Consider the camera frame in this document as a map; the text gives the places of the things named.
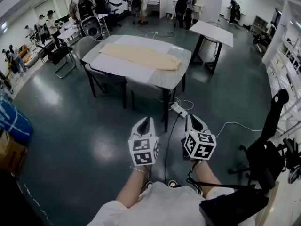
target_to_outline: sneaker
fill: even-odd
[[[174,186],[177,186],[177,185],[178,185],[177,182],[174,181],[174,180],[170,180],[169,183],[168,183],[169,187],[174,187]]]
[[[154,184],[153,182],[148,182],[148,183],[145,185],[145,188],[146,188],[146,189],[149,189],[149,188],[152,187],[153,184]]]

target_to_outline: beige fabric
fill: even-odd
[[[107,44],[100,52],[159,70],[176,70],[181,63],[173,55],[159,53],[152,48],[132,45]]]

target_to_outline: power strip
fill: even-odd
[[[187,116],[187,114],[188,114],[187,111],[185,111],[182,107],[180,107],[179,104],[176,103],[176,102],[171,106],[171,108],[177,114],[180,114],[180,112],[182,112],[182,114],[180,114],[180,116],[182,118],[185,118]]]

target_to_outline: dark green floor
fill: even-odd
[[[144,31],[158,31],[167,36],[173,30],[171,21],[149,18],[150,24],[138,26]],[[121,22],[112,34],[139,35],[132,18]],[[214,76],[203,66],[190,66],[186,91],[178,88],[181,99],[191,100],[190,111],[201,118],[215,135],[227,121],[237,121],[252,129],[262,129],[269,112],[271,93],[265,66],[252,45],[251,33],[220,23],[234,34],[234,48],[223,46]],[[198,36],[177,28],[170,42],[191,51]],[[212,60],[215,45],[207,42],[201,52],[204,60]],[[104,95],[97,88],[94,98],[83,71],[74,70],[61,80],[54,75],[59,65],[47,62],[24,85],[14,105],[31,121],[33,134],[28,142],[28,155],[19,178],[25,197],[46,223],[45,216],[28,196],[39,202],[55,226],[86,225],[100,207],[114,200],[131,173],[132,159],[127,140],[131,127],[145,116],[152,116],[160,137],[160,152],[152,167],[152,181],[164,179],[164,156],[167,140],[176,114],[170,112],[169,130],[161,124],[163,105],[156,100],[136,97],[136,110],[131,109],[127,93],[127,109],[122,109],[120,88],[109,87]],[[185,120],[179,119],[171,137],[167,180],[185,185],[190,163],[182,161],[180,140],[184,137]],[[238,150],[249,146],[259,136],[237,125],[228,125],[217,138],[217,148],[209,161],[213,172],[224,184],[245,184],[244,175],[227,174],[230,168],[243,168],[247,160]]]

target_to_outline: blue bag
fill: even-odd
[[[29,120],[4,96],[0,96],[0,128],[9,132],[15,139],[24,142],[32,132]]]

